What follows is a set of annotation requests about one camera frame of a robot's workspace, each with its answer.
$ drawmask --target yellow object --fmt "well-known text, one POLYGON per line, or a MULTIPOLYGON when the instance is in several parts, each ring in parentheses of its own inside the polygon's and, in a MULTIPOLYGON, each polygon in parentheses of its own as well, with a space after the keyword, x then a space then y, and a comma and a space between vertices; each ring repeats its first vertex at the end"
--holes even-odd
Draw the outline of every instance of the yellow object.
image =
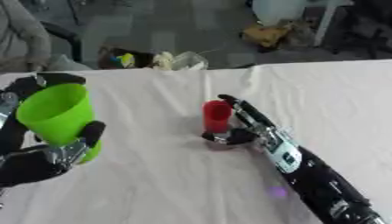
POLYGON ((125 53, 123 56, 117 56, 119 60, 121 60, 121 64, 123 67, 134 67, 135 66, 135 57, 131 53, 125 53))
POLYGON ((274 26, 254 24, 245 29, 242 33, 245 34, 247 39, 256 42, 261 46, 273 47, 276 46, 279 40, 285 37, 291 29, 291 24, 274 26))

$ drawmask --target cable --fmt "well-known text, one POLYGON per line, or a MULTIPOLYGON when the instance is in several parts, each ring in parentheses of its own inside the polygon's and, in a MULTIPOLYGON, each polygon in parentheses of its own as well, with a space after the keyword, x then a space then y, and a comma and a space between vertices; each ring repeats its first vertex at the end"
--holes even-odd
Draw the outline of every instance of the cable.
POLYGON ((221 51, 221 50, 223 50, 224 48, 226 48, 226 47, 228 46, 228 44, 233 43, 233 42, 235 42, 235 41, 236 41, 236 40, 226 41, 226 42, 223 43, 223 45, 220 46, 220 47, 214 48, 214 49, 212 49, 212 50, 207 50, 207 51, 204 51, 204 52, 198 52, 198 54, 201 55, 201 54, 204 54, 204 53, 212 53, 212 52, 221 51))

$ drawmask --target purple light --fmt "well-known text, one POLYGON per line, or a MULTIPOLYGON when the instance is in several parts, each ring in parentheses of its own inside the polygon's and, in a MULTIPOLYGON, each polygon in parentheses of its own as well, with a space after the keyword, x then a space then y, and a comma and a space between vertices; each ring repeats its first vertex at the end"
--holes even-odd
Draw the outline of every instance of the purple light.
POLYGON ((270 189, 271 194, 279 199, 287 197, 287 191, 281 186, 272 186, 270 189))

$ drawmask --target white container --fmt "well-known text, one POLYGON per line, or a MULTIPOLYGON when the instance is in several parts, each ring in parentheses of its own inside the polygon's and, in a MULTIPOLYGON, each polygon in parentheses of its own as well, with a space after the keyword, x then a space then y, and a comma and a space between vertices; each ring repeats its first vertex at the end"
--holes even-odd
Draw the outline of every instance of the white container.
POLYGON ((262 25, 277 25, 281 19, 298 19, 307 0, 254 0, 253 12, 262 25))
POLYGON ((183 52, 174 58, 171 70, 207 70, 208 60, 195 52, 183 52))

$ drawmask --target robotic hand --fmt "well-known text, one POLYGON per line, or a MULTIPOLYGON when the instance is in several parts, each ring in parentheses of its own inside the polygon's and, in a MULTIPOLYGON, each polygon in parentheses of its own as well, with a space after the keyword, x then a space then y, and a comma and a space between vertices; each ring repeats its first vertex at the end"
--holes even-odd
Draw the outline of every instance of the robotic hand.
POLYGON ((265 115, 246 101, 231 95, 219 97, 234 110, 243 129, 234 129, 222 139, 204 133, 206 140, 217 144, 255 142, 297 192, 301 200, 325 224, 385 224, 382 217, 347 180, 319 157, 298 145, 286 132, 277 128, 265 115))
POLYGON ((93 121, 69 145, 54 147, 41 144, 21 149, 28 129, 16 119, 19 103, 39 90, 64 83, 83 85, 86 80, 67 73, 38 73, 17 79, 0 90, 0 188, 64 174, 99 141, 105 124, 93 121))

